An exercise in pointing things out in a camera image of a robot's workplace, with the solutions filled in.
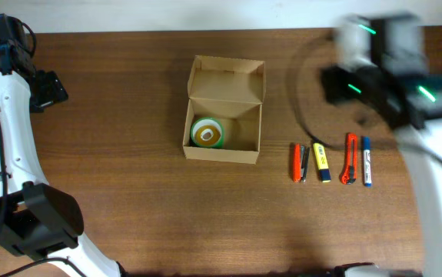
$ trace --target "green tape roll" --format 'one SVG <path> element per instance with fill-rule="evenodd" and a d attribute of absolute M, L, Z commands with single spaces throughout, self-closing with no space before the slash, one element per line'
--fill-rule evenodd
<path fill-rule="evenodd" d="M 190 137 L 198 147 L 219 149 L 224 143 L 224 127 L 214 118 L 200 118 L 191 126 Z"/>

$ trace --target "blue marker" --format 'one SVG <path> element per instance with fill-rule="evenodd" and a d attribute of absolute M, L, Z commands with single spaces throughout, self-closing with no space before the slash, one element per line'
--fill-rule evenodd
<path fill-rule="evenodd" d="M 364 156 L 364 186 L 371 187 L 371 140 L 362 138 Z"/>

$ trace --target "white marker label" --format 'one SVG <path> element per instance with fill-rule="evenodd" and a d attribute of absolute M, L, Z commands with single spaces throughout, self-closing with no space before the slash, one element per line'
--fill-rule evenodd
<path fill-rule="evenodd" d="M 371 184 L 371 151 L 364 150 L 364 184 Z"/>

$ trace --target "wooden table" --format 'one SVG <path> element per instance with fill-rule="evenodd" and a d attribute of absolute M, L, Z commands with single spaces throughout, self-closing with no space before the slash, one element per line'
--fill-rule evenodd
<path fill-rule="evenodd" d="M 359 103 L 323 99 L 318 69 L 335 61 L 327 29 L 41 34 L 35 64 L 54 70 L 70 99 L 31 115 L 51 185 L 73 195 L 85 232 L 129 272 L 241 274 L 376 262 L 421 269 L 414 195 L 393 136 Z M 442 27 L 427 28 L 427 54 L 442 71 Z M 256 165 L 187 160 L 181 149 L 187 80 L 195 55 L 267 62 L 261 154 Z M 327 151 L 333 180 L 294 184 L 290 144 L 310 128 L 343 144 L 369 135 L 373 188 L 342 185 L 344 153 Z M 356 118 L 373 118 L 363 128 Z M 0 248 L 0 274 L 30 262 Z M 53 265 L 26 275 L 63 276 Z"/>

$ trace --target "box lid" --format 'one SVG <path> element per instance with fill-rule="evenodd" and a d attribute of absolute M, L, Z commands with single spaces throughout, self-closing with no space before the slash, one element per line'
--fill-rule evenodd
<path fill-rule="evenodd" d="M 265 97 L 265 62 L 196 56 L 188 96 L 261 104 Z"/>

